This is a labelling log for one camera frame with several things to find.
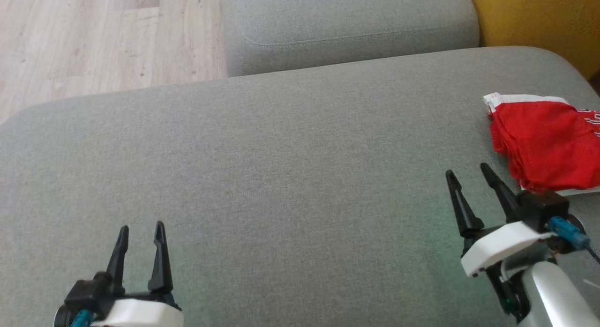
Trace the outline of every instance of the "red cloth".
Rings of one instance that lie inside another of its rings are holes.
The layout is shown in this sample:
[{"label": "red cloth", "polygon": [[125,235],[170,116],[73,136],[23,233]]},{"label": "red cloth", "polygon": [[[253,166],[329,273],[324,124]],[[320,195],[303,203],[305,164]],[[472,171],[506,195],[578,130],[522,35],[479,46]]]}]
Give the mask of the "red cloth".
[{"label": "red cloth", "polygon": [[494,150],[528,190],[600,186],[600,112],[555,97],[486,95]]}]

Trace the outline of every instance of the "black cable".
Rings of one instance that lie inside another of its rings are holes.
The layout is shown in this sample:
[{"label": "black cable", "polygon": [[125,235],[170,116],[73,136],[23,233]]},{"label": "black cable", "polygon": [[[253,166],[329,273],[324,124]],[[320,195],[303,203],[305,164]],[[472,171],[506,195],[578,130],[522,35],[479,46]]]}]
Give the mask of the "black cable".
[{"label": "black cable", "polygon": [[596,252],[594,252],[594,250],[592,250],[591,246],[587,246],[587,248],[585,248],[591,255],[592,257],[600,264],[600,257],[598,257],[598,255],[596,254]]}]

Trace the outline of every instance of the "sofa seat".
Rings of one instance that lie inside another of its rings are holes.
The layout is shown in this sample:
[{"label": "sofa seat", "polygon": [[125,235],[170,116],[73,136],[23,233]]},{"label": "sofa seat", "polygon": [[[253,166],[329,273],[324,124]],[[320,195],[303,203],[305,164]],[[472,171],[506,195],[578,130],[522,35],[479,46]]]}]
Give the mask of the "sofa seat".
[{"label": "sofa seat", "polygon": [[[510,180],[482,96],[600,98],[527,47],[452,50],[71,98],[0,126],[0,320],[44,326],[105,269],[129,225],[124,286],[145,289],[166,225],[186,326],[514,326],[467,278],[444,173],[487,226]],[[600,195],[570,198],[600,241]],[[600,314],[598,265],[559,257]]]}]

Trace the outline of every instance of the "wooden floor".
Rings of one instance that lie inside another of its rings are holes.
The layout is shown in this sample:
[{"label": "wooden floor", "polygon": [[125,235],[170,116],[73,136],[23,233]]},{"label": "wooden floor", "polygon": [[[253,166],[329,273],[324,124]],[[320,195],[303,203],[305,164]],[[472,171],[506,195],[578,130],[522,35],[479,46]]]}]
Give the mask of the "wooden floor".
[{"label": "wooden floor", "polygon": [[0,122],[55,99],[225,77],[220,0],[0,0]]}]

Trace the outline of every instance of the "gray sofa cushion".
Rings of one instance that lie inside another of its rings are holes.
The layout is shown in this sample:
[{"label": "gray sofa cushion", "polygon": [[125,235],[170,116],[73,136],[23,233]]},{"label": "gray sofa cushion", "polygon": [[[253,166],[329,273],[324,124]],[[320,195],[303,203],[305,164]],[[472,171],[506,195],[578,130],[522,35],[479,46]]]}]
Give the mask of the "gray sofa cushion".
[{"label": "gray sofa cushion", "polygon": [[476,47],[471,0],[223,0],[230,76]]},{"label": "gray sofa cushion", "polygon": [[[565,60],[455,50],[68,99],[0,127],[6,326],[43,326],[131,228],[143,290],[164,220],[186,326],[513,326],[467,278],[444,172],[487,225],[509,180],[481,97],[600,99]],[[572,197],[599,241],[600,196]],[[596,312],[598,265],[559,259]]]}]

